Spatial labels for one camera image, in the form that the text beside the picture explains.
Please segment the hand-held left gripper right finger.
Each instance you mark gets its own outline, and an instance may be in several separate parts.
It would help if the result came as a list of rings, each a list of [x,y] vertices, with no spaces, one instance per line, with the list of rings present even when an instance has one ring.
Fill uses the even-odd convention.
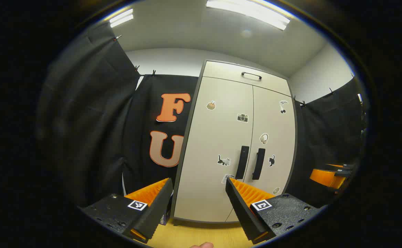
[[[225,192],[254,245],[286,236],[327,209],[327,205],[317,208],[292,194],[274,196],[233,178],[227,179]]]

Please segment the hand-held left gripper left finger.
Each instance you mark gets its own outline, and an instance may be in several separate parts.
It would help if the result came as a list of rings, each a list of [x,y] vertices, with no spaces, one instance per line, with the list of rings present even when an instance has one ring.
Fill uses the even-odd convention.
[[[110,194],[81,211],[105,229],[146,244],[161,223],[173,190],[172,179],[165,178],[125,196]]]

